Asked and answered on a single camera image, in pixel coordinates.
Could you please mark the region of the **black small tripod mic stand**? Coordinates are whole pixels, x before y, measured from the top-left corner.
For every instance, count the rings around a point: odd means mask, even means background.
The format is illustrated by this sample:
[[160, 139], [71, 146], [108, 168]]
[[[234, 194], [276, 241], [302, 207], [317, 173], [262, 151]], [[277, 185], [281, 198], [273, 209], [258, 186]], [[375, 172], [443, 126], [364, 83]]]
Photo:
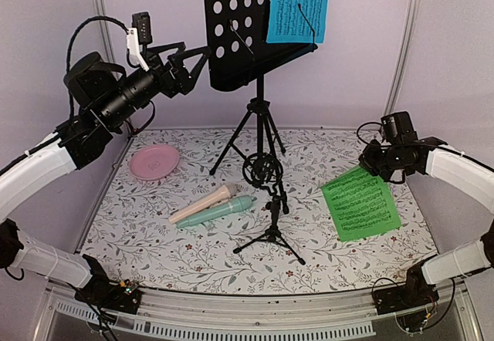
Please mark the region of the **black small tripod mic stand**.
[[242, 165], [242, 176], [250, 186], [266, 191], [270, 196], [266, 209], [271, 214], [271, 223], [262, 235], [235, 248], [233, 253], [239, 254], [254, 243], [267, 242], [288, 249], [294, 254], [298, 263], [305, 265], [306, 261], [290, 246], [278, 226], [280, 212], [289, 213], [287, 194], [283, 187], [283, 166], [279, 159], [268, 153], [251, 154]]

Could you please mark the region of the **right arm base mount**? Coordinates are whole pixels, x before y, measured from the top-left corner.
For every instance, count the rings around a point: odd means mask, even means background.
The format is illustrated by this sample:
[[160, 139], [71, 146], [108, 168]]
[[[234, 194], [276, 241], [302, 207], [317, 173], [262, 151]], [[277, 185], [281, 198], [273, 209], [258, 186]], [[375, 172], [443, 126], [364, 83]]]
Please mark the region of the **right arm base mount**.
[[427, 259], [411, 266], [406, 271], [403, 285], [397, 284], [387, 277], [378, 278], [371, 287], [371, 296], [378, 315], [404, 311], [418, 306], [432, 304], [431, 310], [425, 310], [421, 319], [418, 316], [401, 316], [396, 318], [398, 327], [404, 332], [414, 335], [437, 326], [449, 313], [455, 299], [456, 284], [452, 282], [452, 295], [442, 315], [433, 323], [431, 318], [437, 313], [439, 295], [435, 285], [426, 282], [422, 267]]

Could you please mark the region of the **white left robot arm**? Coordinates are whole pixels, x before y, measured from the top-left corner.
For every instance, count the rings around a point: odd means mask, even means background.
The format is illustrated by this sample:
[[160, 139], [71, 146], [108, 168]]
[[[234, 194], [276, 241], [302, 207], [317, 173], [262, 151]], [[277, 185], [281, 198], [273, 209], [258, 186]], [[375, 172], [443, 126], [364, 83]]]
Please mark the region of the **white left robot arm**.
[[121, 126], [159, 93], [172, 98], [190, 93], [211, 55], [208, 46], [186, 49], [183, 42], [147, 48], [134, 57], [131, 74], [91, 52], [64, 76], [78, 115], [58, 125], [40, 144], [1, 171], [1, 267], [36, 272], [66, 282], [99, 306], [109, 305], [114, 288], [101, 264], [36, 241], [9, 215], [51, 182], [94, 162]]

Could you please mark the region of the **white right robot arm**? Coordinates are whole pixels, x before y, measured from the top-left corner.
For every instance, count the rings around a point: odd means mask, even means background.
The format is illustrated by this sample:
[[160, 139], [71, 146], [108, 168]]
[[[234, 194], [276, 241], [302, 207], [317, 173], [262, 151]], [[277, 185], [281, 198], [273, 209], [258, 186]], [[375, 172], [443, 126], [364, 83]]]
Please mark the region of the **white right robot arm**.
[[[383, 181], [391, 181], [396, 171], [401, 172], [401, 183], [407, 176], [421, 174], [493, 213], [493, 171], [436, 137], [388, 144], [372, 140], [360, 154], [359, 165]], [[433, 285], [492, 267], [493, 228], [489, 228], [478, 238], [412, 266], [399, 300], [415, 307]]]

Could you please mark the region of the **beige toy microphone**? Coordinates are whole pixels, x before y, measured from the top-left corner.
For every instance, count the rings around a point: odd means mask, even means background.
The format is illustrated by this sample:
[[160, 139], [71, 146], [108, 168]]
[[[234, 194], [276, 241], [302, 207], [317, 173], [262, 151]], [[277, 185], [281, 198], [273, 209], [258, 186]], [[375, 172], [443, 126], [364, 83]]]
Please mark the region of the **beige toy microphone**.
[[186, 208], [181, 209], [172, 214], [169, 217], [169, 222], [172, 224], [178, 223], [179, 221], [188, 218], [189, 216], [201, 212], [212, 205], [229, 200], [238, 191], [238, 186], [235, 183], [228, 183], [222, 185], [216, 191], [211, 192], [206, 197], [188, 205]]

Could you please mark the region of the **green paper sheet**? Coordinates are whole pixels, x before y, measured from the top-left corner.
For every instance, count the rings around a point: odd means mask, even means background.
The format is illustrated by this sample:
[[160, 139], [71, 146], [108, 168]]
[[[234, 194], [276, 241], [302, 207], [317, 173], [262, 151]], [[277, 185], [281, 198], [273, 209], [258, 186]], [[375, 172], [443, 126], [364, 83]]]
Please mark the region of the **green paper sheet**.
[[401, 227], [388, 184], [356, 166], [321, 187], [342, 242], [382, 235]]

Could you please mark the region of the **mint green toy microphone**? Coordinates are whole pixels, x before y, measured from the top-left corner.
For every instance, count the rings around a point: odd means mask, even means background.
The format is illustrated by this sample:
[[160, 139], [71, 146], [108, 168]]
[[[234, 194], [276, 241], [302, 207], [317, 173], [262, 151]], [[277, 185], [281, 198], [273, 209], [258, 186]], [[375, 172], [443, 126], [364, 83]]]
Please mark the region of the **mint green toy microphone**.
[[231, 199], [229, 202], [217, 205], [213, 208], [207, 208], [196, 214], [193, 214], [182, 221], [179, 221], [177, 228], [188, 228], [195, 225], [205, 223], [207, 221], [215, 220], [217, 218], [223, 218], [226, 215], [239, 213], [250, 209], [253, 205], [252, 197], [248, 195], [242, 195]]

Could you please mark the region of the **blue printed paper sheet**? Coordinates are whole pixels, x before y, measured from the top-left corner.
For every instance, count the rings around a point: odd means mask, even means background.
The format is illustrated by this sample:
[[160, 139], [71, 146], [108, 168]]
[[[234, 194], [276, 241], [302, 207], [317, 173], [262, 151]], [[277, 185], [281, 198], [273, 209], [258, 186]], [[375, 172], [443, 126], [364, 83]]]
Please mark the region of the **blue printed paper sheet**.
[[322, 44], [329, 0], [270, 0], [266, 41]]

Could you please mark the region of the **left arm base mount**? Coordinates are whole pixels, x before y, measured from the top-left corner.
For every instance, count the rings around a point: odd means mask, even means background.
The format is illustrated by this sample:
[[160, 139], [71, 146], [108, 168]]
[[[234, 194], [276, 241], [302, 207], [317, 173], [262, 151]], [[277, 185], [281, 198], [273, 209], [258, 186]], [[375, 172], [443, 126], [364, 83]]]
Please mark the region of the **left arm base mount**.
[[90, 267], [91, 277], [84, 287], [75, 290], [74, 298], [99, 311], [109, 309], [136, 315], [143, 295], [139, 285], [129, 279], [120, 282], [110, 280], [95, 258], [86, 254], [83, 258]]

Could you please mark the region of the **black tripod music stand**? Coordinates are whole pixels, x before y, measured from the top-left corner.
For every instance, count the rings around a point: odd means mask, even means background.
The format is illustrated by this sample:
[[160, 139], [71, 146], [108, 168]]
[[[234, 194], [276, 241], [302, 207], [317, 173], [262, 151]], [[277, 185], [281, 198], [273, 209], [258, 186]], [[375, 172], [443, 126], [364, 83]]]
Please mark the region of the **black tripod music stand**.
[[268, 44], [270, 0], [204, 0], [207, 43], [212, 50], [208, 61], [210, 85], [220, 92], [232, 92], [251, 81], [256, 96], [247, 105], [223, 155], [236, 150], [235, 140], [251, 115], [257, 117], [257, 154], [265, 147], [272, 155], [286, 148], [264, 97], [265, 74], [287, 64], [317, 47], [309, 43]]

